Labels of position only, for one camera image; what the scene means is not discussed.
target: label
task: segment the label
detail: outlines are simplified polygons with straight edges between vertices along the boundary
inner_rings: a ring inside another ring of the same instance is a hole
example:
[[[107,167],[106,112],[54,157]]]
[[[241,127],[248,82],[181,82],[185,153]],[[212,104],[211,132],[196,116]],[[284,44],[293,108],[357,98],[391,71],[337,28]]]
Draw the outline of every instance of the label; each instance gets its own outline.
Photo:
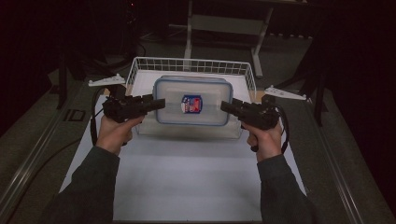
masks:
[[[181,100],[181,111],[185,114],[201,113],[202,97],[200,95],[184,95]]]

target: person's right hand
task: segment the person's right hand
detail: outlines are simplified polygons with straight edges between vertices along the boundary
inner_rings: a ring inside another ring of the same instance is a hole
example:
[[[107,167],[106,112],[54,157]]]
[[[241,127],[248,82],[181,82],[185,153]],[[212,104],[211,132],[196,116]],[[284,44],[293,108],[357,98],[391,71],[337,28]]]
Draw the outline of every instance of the person's right hand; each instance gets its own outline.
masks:
[[[96,146],[119,155],[122,144],[133,138],[132,128],[142,122],[143,118],[142,116],[137,119],[128,119],[123,123],[117,123],[103,115]]]
[[[281,134],[282,128],[279,122],[273,129],[263,131],[242,122],[242,126],[249,131],[247,143],[251,147],[259,146],[256,152],[257,162],[282,154]]]

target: white bracket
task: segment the white bracket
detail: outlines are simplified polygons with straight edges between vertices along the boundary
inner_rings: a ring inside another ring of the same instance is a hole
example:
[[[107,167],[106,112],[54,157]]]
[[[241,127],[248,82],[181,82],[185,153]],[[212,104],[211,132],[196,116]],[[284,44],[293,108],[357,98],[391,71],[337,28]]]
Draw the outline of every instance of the white bracket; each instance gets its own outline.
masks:
[[[88,86],[108,86],[108,85],[117,85],[117,84],[125,84],[125,78],[121,77],[120,74],[117,74],[114,77],[107,77],[98,81],[92,81],[88,83]]]
[[[277,96],[280,98],[286,98],[286,99],[294,99],[294,100],[306,100],[306,96],[303,95],[297,95],[288,91],[282,91],[279,89],[275,89],[274,86],[271,86],[270,88],[267,88],[264,90],[265,94],[268,95],[273,95]]]

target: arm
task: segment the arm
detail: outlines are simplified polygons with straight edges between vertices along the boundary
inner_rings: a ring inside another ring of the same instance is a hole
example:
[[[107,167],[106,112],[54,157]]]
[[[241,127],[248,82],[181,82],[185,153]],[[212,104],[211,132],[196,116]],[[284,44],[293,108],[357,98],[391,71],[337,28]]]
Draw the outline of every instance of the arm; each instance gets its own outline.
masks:
[[[111,223],[120,147],[142,121],[117,123],[102,117],[96,147],[72,175],[72,182],[47,206],[39,223]]]
[[[281,153],[281,128],[263,131],[246,123],[247,143],[259,146],[257,166],[262,181],[263,223],[321,223],[315,206],[300,191],[294,174]]]

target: dark cloth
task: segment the dark cloth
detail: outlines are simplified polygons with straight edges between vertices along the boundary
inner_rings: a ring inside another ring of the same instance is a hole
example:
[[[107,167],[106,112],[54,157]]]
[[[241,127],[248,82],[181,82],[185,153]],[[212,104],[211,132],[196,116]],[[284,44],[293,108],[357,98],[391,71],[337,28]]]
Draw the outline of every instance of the dark cloth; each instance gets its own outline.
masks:
[[[39,223],[111,223],[119,163],[116,155],[93,147],[73,173],[70,185],[49,204]],[[262,181],[263,223],[321,223],[283,155],[257,166]]]
[[[262,181],[263,223],[323,223],[316,207],[301,192],[283,155],[257,163]]]
[[[120,158],[93,147],[38,223],[111,223]]]

